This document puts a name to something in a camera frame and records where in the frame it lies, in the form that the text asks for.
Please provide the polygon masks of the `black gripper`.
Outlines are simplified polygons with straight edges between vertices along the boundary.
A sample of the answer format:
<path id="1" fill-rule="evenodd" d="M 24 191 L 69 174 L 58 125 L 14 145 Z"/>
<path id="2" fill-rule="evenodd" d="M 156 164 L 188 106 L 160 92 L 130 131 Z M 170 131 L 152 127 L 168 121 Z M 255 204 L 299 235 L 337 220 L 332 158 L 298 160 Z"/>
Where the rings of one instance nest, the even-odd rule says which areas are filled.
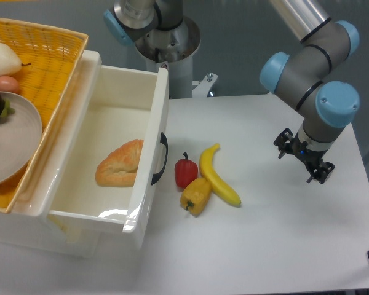
<path id="1" fill-rule="evenodd" d="M 290 154 L 304 164 L 310 174 L 307 183 L 317 181 L 324 184 L 335 169 L 332 163 L 323 161 L 324 152 L 308 149 L 307 142 L 301 143 L 297 137 L 293 137 L 293 133 L 289 128 L 284 129 L 273 144 L 278 148 L 279 159 L 285 154 Z"/>

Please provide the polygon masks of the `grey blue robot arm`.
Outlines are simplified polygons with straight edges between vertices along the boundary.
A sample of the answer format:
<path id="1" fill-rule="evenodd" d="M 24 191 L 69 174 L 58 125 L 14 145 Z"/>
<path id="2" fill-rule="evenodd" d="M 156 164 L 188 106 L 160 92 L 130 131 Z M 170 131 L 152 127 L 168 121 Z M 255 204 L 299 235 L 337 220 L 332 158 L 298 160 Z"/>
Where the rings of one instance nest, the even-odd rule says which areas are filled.
<path id="1" fill-rule="evenodd" d="M 323 156 L 352 122 L 360 97 L 350 84 L 323 79 L 356 51 L 359 33 L 346 21 L 333 22 L 317 1 L 271 5 L 303 46 L 294 56 L 274 54 L 260 72 L 261 85 L 304 119 L 296 133 L 284 130 L 274 145 L 302 162 L 311 180 L 324 183 L 334 165 Z M 137 48 L 149 70 L 168 69 L 172 98 L 208 94 L 210 84 L 192 81 L 200 30 L 183 14 L 181 1 L 116 1 L 104 21 L 119 43 Z"/>

